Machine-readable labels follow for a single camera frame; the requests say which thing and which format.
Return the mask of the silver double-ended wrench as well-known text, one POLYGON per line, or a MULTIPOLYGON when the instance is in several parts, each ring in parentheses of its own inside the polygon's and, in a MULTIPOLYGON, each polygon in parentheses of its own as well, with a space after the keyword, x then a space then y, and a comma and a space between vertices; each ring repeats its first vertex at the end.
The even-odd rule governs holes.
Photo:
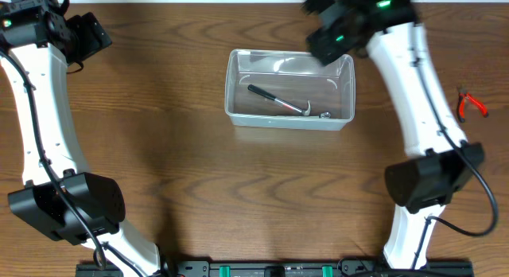
POLYGON ((320 119, 330 119, 331 116, 331 113, 328 111, 319 114, 320 119))

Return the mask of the small black-handled hammer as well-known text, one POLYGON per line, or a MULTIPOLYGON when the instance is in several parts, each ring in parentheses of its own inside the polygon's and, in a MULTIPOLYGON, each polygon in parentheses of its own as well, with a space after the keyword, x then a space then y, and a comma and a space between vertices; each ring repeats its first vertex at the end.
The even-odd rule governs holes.
POLYGON ((293 105, 292 103, 288 102, 288 101, 285 101, 283 99, 280 99, 278 98, 277 96, 273 95, 272 93, 270 92, 267 92, 263 89, 261 89, 260 87, 257 87, 253 84, 249 84, 247 86, 247 89, 250 91, 250 92, 253 92, 254 94, 257 94, 265 99, 269 99, 271 101, 273 101, 274 103, 276 104, 279 104, 283 107, 286 107, 288 109, 290 109, 291 111, 294 111, 296 113, 298 113, 299 115, 301 116, 309 116, 310 115, 310 112, 311 112, 311 103, 310 101, 308 100, 307 101, 307 108, 304 109, 304 108, 300 108, 296 105, 293 105))

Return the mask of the clear plastic container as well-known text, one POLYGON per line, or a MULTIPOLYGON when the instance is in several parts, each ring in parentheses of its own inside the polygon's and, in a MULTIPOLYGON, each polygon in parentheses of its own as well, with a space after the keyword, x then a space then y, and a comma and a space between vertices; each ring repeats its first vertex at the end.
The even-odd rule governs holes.
POLYGON ((310 53, 235 49, 227 63, 224 109, 242 127, 339 131, 355 116, 356 75, 348 54, 323 66, 310 53), (309 116, 265 99, 247 89, 253 84, 300 108, 311 103, 309 116), (319 114, 330 112, 330 119, 319 114))

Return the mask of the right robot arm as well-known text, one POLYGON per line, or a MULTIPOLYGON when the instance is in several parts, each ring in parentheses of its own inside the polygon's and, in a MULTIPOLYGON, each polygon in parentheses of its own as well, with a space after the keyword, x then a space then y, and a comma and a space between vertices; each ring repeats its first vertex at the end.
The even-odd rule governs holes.
POLYGON ((305 0, 303 8, 321 20, 306 40, 314 57, 328 65, 364 49, 387 86, 407 160, 384 173, 395 210, 383 259, 392 271, 422 269, 434 225, 484 150, 467 140, 449 107, 411 0, 305 0))

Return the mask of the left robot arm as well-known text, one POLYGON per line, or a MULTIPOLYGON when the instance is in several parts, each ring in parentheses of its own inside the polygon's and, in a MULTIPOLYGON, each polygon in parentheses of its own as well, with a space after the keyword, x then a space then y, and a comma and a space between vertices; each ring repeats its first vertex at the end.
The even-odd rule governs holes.
POLYGON ((13 91, 24 150, 23 189, 11 212, 54 241, 93 251, 95 266, 123 276, 165 276, 158 246, 126 219, 118 183, 93 174, 68 101, 72 65, 111 45, 92 13, 66 17, 69 0, 1 4, 1 65, 13 91))

